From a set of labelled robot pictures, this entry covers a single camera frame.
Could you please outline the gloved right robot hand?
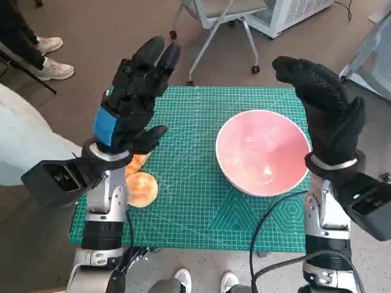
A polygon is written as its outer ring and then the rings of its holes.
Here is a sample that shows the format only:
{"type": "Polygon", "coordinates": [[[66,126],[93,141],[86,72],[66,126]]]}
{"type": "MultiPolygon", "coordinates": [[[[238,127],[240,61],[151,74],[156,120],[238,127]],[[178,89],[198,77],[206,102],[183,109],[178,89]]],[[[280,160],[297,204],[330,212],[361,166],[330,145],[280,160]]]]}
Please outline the gloved right robot hand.
{"type": "Polygon", "coordinates": [[[339,76],[322,64],[280,56],[272,67],[304,106],[315,157],[331,166],[354,160],[365,122],[363,99],[349,102],[339,76]]]}

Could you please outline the bare left robot hand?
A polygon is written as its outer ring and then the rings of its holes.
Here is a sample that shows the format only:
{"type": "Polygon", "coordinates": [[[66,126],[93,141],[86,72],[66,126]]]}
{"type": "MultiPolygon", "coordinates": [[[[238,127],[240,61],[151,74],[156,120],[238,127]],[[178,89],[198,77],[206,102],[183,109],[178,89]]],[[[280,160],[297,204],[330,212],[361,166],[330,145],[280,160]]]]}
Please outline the bare left robot hand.
{"type": "Polygon", "coordinates": [[[94,120],[93,135],[99,150],[147,154],[159,144],[167,127],[146,127],[154,116],[155,100],[168,88],[180,53],[180,45],[165,47],[164,39],[156,36],[131,58],[122,59],[94,120]]]}

